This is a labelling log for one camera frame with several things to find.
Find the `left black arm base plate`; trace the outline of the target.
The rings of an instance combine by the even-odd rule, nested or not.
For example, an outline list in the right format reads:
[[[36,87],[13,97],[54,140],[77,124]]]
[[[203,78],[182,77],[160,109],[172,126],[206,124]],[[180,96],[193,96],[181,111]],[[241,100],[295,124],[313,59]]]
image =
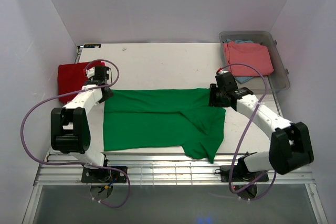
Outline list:
[[[109,169],[83,168],[82,183],[125,183],[127,181],[124,173]]]

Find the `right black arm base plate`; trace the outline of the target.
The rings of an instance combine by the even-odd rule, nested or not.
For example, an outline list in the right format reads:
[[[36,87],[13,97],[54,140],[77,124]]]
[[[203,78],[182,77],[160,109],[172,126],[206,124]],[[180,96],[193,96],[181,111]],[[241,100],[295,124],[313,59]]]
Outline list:
[[[228,182],[229,181],[229,171],[230,166],[220,166],[219,168],[215,169],[214,173],[219,175],[221,178],[221,182]],[[251,182],[255,178],[257,178],[262,172],[253,172],[247,173],[243,175],[238,169],[235,167],[233,170],[232,175],[232,182]]]

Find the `green t-shirt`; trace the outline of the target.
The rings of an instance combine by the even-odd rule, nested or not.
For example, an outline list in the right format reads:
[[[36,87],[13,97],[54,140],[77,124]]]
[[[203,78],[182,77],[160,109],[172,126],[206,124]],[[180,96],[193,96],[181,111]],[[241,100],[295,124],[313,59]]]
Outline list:
[[[213,163],[226,111],[208,105],[209,89],[115,90],[104,104],[104,151],[180,146]]]

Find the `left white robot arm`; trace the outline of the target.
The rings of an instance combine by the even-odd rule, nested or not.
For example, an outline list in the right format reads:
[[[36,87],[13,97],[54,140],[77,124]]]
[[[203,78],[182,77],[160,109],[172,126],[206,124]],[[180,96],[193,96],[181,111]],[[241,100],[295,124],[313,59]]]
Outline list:
[[[95,105],[113,96],[108,86],[112,73],[107,66],[95,66],[85,73],[88,80],[82,86],[83,92],[63,107],[51,111],[51,147],[73,155],[85,165],[94,165],[94,177],[105,182],[111,177],[111,168],[104,164],[105,156],[90,146],[88,114]]]

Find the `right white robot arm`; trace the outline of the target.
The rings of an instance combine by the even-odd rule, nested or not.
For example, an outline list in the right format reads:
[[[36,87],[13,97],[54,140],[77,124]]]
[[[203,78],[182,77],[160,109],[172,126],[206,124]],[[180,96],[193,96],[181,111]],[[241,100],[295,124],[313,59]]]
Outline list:
[[[238,87],[229,71],[218,71],[215,79],[216,83],[210,85],[209,106],[232,108],[249,118],[270,140],[269,151],[238,159],[233,172],[240,179],[250,180],[257,172],[268,170],[285,175],[314,161],[310,133],[304,123],[293,123],[262,105],[251,90]]]

